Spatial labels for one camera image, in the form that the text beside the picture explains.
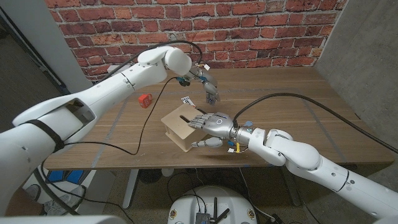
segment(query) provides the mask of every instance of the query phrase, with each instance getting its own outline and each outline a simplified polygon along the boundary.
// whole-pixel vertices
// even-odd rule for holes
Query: robotic hand
[[[204,132],[214,136],[200,142],[192,143],[193,147],[220,147],[224,139],[229,139],[233,129],[232,119],[224,113],[208,113],[196,116],[188,123],[193,128],[200,128]]]

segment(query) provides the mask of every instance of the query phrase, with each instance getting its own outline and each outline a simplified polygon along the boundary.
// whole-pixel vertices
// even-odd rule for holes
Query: brick
[[[233,62],[207,62],[210,68],[232,68]]]
[[[60,24],[59,26],[64,35],[95,34],[93,25],[89,23]]]
[[[257,52],[257,58],[267,58],[269,56],[269,50],[260,50]]]
[[[267,2],[266,12],[282,12],[284,10],[285,1]]]
[[[276,56],[294,56],[297,53],[297,49],[277,49]]]
[[[312,49],[311,55],[312,57],[319,57],[321,56],[323,47],[315,47]]]
[[[288,14],[261,16],[257,21],[258,26],[280,26],[286,25]]]
[[[232,8],[232,14],[234,15],[256,14],[264,12],[265,9],[266,9],[265,2],[249,2],[242,4],[234,4]]]
[[[299,38],[294,42],[294,47],[321,46],[323,37]]]
[[[305,35],[318,35],[319,32],[321,31],[322,27],[320,26],[309,26],[307,27],[307,30],[305,31]]]
[[[105,63],[123,63],[129,60],[129,56],[107,56],[103,57]]]
[[[305,34],[305,27],[280,27],[275,37],[301,37]]]
[[[210,43],[207,44],[207,50],[212,51],[230,51],[234,49],[233,42],[219,42],[219,43]]]
[[[87,59],[90,65],[102,65],[104,62],[102,61],[101,57],[90,57]]]
[[[229,16],[231,14],[232,5],[230,4],[217,4],[218,16]]]
[[[209,19],[209,29],[239,27],[239,18]]]
[[[235,42],[235,50],[247,50],[249,49],[249,41],[239,41]]]
[[[88,62],[85,58],[78,58],[76,59],[77,63],[79,64],[79,66],[81,67],[87,67],[88,66]]]
[[[137,4],[152,4],[152,0],[136,0]]]
[[[181,17],[180,8],[178,6],[165,7],[165,9],[167,18],[179,19]]]
[[[343,10],[344,6],[346,5],[347,0],[339,0],[336,5],[337,10]]]
[[[230,34],[232,39],[252,39],[259,37],[260,29],[235,29]]]
[[[204,19],[195,19],[193,21],[193,28],[195,30],[207,29],[208,23]]]
[[[323,0],[318,9],[320,10],[332,10],[335,8],[337,0]]]
[[[214,36],[216,40],[226,40],[228,37],[229,31],[227,30],[218,30],[215,32]]]
[[[95,45],[109,45],[109,44],[121,44],[123,43],[120,35],[109,34],[109,35],[97,35],[93,37]]]
[[[128,44],[136,44],[137,36],[135,34],[123,34],[123,40]]]
[[[47,7],[73,7],[80,6],[79,0],[44,0]]]
[[[143,21],[145,31],[147,32],[156,32],[159,30],[157,27],[157,22],[156,21]]]
[[[79,47],[79,44],[75,38],[65,38],[65,41],[69,47]]]
[[[246,61],[235,61],[234,68],[246,68]]]
[[[305,17],[304,24],[333,24],[335,22],[336,16],[337,13],[311,14]]]
[[[80,0],[81,4],[84,6],[93,6],[98,4],[98,0]]]
[[[161,31],[185,31],[192,30],[191,21],[159,21]]]
[[[117,19],[131,19],[131,13],[128,7],[114,8],[114,13]]]
[[[142,50],[147,49],[148,46],[145,46],[145,45],[122,45],[122,46],[120,46],[120,48],[122,49],[122,51],[125,54],[136,54]]]
[[[135,18],[164,18],[163,7],[132,7],[131,13]]]
[[[75,49],[73,52],[77,57],[90,57],[96,55],[106,55],[105,49],[103,47],[90,47],[84,49]]]
[[[286,11],[314,11],[318,8],[320,0],[287,0]]]
[[[186,4],[188,0],[157,0],[158,4]]]
[[[108,72],[109,65],[102,65],[95,68],[86,68],[88,75],[101,75]]]
[[[94,45],[93,41],[90,37],[76,37],[77,41],[79,41],[82,46],[92,46]]]
[[[287,66],[311,65],[313,61],[314,61],[314,58],[310,58],[310,57],[289,58],[287,60]]]
[[[115,21],[112,22],[112,29],[116,32],[139,32],[142,29],[142,24],[138,21]]]
[[[134,0],[101,0],[102,4],[131,6]]]
[[[278,48],[280,40],[252,40],[250,41],[251,50],[267,50]]]
[[[54,18],[55,22],[62,22],[61,17],[58,15],[57,12],[50,10],[51,16]]]
[[[140,44],[160,43],[169,40],[167,34],[138,34],[137,37]]]
[[[312,47],[301,47],[298,49],[298,56],[308,56],[310,55]]]
[[[291,14],[289,25],[301,25],[303,22],[304,14]]]
[[[186,17],[214,16],[214,5],[182,6],[181,15]]]
[[[267,28],[267,27],[262,28],[261,33],[260,33],[261,37],[264,37],[264,38],[273,38],[274,34],[275,34],[275,29]]]
[[[320,35],[330,35],[333,26],[323,26]]]
[[[185,33],[185,37],[187,41],[196,42],[196,41],[209,41],[214,39],[213,31],[201,31],[201,32],[190,32]]]
[[[120,47],[107,47],[106,51],[108,52],[109,55],[122,54],[122,50],[120,49]]]
[[[216,60],[227,60],[228,52],[216,52],[215,57],[216,57]]]
[[[256,16],[244,17],[241,20],[241,27],[254,27],[256,25]]]
[[[272,63],[271,58],[261,58],[261,59],[249,61],[247,68],[270,67],[271,63]]]
[[[272,66],[284,66],[286,60],[286,58],[274,58],[272,59]]]
[[[294,39],[282,39],[280,40],[279,47],[293,47]]]
[[[244,52],[230,52],[229,59],[230,60],[244,60],[244,59],[254,59],[257,57],[256,51],[244,51]]]
[[[108,22],[95,22],[94,27],[95,27],[95,30],[97,31],[97,33],[112,31],[111,24],[109,24]]]

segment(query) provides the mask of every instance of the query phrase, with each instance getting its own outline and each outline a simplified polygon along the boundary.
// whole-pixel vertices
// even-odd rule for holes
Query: light wooden box
[[[169,137],[184,152],[188,152],[192,146],[191,143],[202,140],[206,133],[200,129],[188,126],[180,116],[192,120],[196,115],[202,114],[188,103],[184,103],[171,113],[161,119],[166,127],[166,136]]]

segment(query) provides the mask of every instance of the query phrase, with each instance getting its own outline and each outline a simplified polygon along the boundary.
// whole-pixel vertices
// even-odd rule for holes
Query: cable
[[[63,192],[63,193],[66,193],[66,194],[70,194],[70,195],[76,196],[76,197],[81,198],[81,199],[83,199],[83,200],[86,200],[86,201],[88,201],[88,202],[105,203],[105,204],[110,204],[110,205],[117,206],[117,207],[120,208],[120,210],[125,214],[125,216],[126,216],[133,224],[135,224],[134,221],[132,220],[132,218],[130,218],[129,215],[126,213],[126,211],[124,211],[124,209],[123,209],[120,205],[118,205],[118,204],[116,204],[116,203],[113,203],[113,202],[102,202],[102,201],[97,201],[97,200],[90,200],[90,199],[87,199],[87,198],[82,197],[82,196],[80,196],[80,195],[77,195],[77,194],[68,192],[68,191],[66,191],[66,190],[63,190],[63,189],[59,188],[58,186],[56,186],[56,185],[55,185],[53,182],[51,182],[51,181],[47,178],[47,176],[44,174],[44,168],[43,168],[44,162],[45,162],[45,160],[42,162],[42,165],[40,166],[40,171],[41,171],[41,173],[42,173],[44,179],[45,179],[47,182],[50,182],[50,184],[51,184],[53,187],[55,187],[57,190],[59,190],[59,191],[61,191],[61,192]],[[36,177],[36,179],[37,179],[37,181],[38,181],[39,183],[40,183],[40,180],[41,180],[41,182],[44,183],[43,178],[40,176],[39,170],[38,170],[38,169],[36,169],[36,170],[34,171],[34,174],[35,174],[35,177]],[[42,185],[42,187],[43,187],[43,190],[44,190],[48,195],[53,194],[55,197],[52,198],[52,199],[53,199],[55,202],[57,202],[57,199],[59,199],[58,196],[56,196],[56,195],[52,192],[52,190],[47,186],[47,184],[44,183],[44,185]],[[60,201],[61,203],[59,203],[59,202],[57,202],[57,203],[58,203],[59,205],[61,205],[61,207],[62,207],[62,204],[65,204],[65,202],[63,202],[61,199],[59,199],[59,201]],[[64,209],[65,209],[67,212],[69,212],[71,215],[79,215],[79,213],[77,213],[77,212],[74,211],[74,210],[70,211],[70,209],[72,209],[72,208],[69,207],[67,204],[65,204],[65,205],[66,205],[67,207],[66,207],[66,208],[62,207],[62,208],[64,208]]]
[[[296,93],[273,93],[273,94],[269,94],[266,96],[262,96],[256,100],[254,100],[253,102],[251,102],[250,104],[248,104],[247,106],[245,106],[243,109],[241,109],[234,117],[233,119],[233,124],[234,127],[237,128],[238,127],[238,122],[236,121],[237,118],[239,117],[239,115],[241,115],[243,112],[245,112],[247,109],[249,109],[250,107],[254,106],[255,104],[257,104],[260,101],[263,101],[265,99],[271,98],[271,97],[275,97],[275,96],[293,96],[293,97],[297,97],[297,98],[301,98],[303,100],[307,100],[319,107],[321,107],[322,109],[326,110],[327,112],[331,113],[333,116],[337,117],[338,119],[342,120],[344,123],[350,125],[351,127],[353,127],[355,130],[359,131],[360,133],[364,134],[365,136],[369,137],[370,139],[372,139],[373,141],[376,141],[377,143],[381,144],[382,146],[390,149],[391,151],[393,151],[394,153],[398,154],[398,149],[392,147],[391,145],[389,145],[388,143],[380,140],[379,138],[373,136],[372,134],[366,132],[365,130],[363,130],[362,128],[358,127],[357,125],[355,125],[354,123],[352,123],[351,121],[348,121],[346,118],[342,117],[340,114],[334,112],[333,110],[331,110],[330,108],[328,108],[327,106],[309,98],[303,95],[299,95]]]
[[[251,201],[251,198],[250,198],[250,192],[249,192],[248,183],[246,183],[246,179],[244,178],[243,173],[242,173],[242,170],[241,170],[240,167],[239,167],[239,171],[241,172],[242,179],[243,179],[244,184],[245,184],[245,186],[246,186],[246,188],[247,188],[247,190],[248,190],[248,196],[249,196],[249,201],[250,201],[251,205],[252,205],[257,211],[261,212],[263,215],[268,216],[268,217],[269,217],[271,220],[273,220],[273,222],[274,222],[274,221],[275,221],[275,218],[274,218],[274,217],[272,217],[272,216],[268,215],[267,213],[261,211],[259,208],[257,208],[257,207],[253,204],[253,202]]]
[[[127,151],[127,150],[125,150],[125,149],[119,147],[119,146],[115,146],[115,145],[112,145],[112,144],[109,144],[109,143],[105,143],[105,142],[78,141],[78,142],[66,143],[65,145],[67,146],[67,145],[71,145],[71,144],[102,144],[102,145],[105,145],[105,146],[115,147],[116,149],[120,149],[120,150],[122,150],[122,151],[125,152],[125,153],[128,153],[128,154],[130,154],[130,155],[132,155],[132,156],[135,156],[135,155],[138,153],[139,148],[140,148],[140,146],[141,146],[142,134],[144,134],[145,125],[147,124],[147,122],[148,122],[148,120],[149,120],[149,118],[150,118],[152,112],[154,111],[155,106],[156,106],[157,102],[159,101],[160,96],[162,95],[164,88],[165,88],[166,85],[169,83],[169,81],[171,81],[171,80],[173,80],[173,79],[176,79],[176,78],[177,78],[177,77],[173,77],[173,78],[167,80],[167,82],[164,84],[162,90],[160,91],[159,96],[157,97],[157,99],[156,99],[156,101],[155,101],[155,103],[154,103],[154,107],[152,107],[152,109],[151,109],[151,111],[150,111],[150,113],[149,113],[149,115],[148,115],[147,119],[145,120],[145,123],[144,123],[144,125],[143,125],[143,127],[142,127],[141,135],[139,136],[138,148],[137,148],[137,151],[136,151],[135,153],[131,153],[131,152],[129,152],[129,151]]]
[[[111,72],[109,72],[108,74],[106,74],[100,81],[98,81],[96,84],[104,81],[105,79],[109,78],[111,75],[113,75],[114,73],[116,73],[120,68],[123,68],[123,66],[127,65],[128,63],[132,62],[134,59],[138,58],[138,56],[143,53],[146,50],[151,50],[151,49],[155,49],[157,47],[161,47],[161,46],[165,46],[165,45],[169,45],[169,44],[176,44],[176,43],[184,43],[184,44],[190,44],[192,46],[194,46],[196,49],[198,49],[199,51],[199,58],[197,60],[197,63],[201,62],[201,58],[202,58],[202,51],[200,49],[199,46],[197,46],[196,44],[186,41],[186,40],[172,40],[172,41],[168,41],[168,42],[163,42],[163,43],[159,43],[159,44],[155,44],[153,46],[148,47],[147,49],[141,50],[140,52],[138,52],[137,54],[133,55],[131,58],[129,58],[127,61],[123,62],[122,64],[120,64],[119,66],[117,66],[114,70],[112,70]]]

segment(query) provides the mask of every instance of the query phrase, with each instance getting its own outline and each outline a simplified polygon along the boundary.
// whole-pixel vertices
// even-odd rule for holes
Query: white robotic arm
[[[397,192],[335,164],[313,146],[293,141],[284,131],[272,129],[266,135],[261,128],[234,128],[232,119],[223,113],[197,116],[188,125],[215,136],[192,143],[194,147],[220,146],[224,139],[234,140],[248,146],[248,150],[268,163],[286,165],[291,173],[334,191],[374,218],[390,220],[390,217],[398,217]]]
[[[180,49],[158,47],[141,53],[138,63],[127,70],[85,91],[44,101],[16,117],[15,128],[0,134],[0,216],[15,190],[45,158],[69,150],[73,145],[64,144],[84,138],[107,110],[136,90],[165,80],[165,67],[183,77],[190,77],[192,69],[200,71]],[[205,84],[216,86],[215,79],[200,81],[207,96],[218,97],[217,89]]]

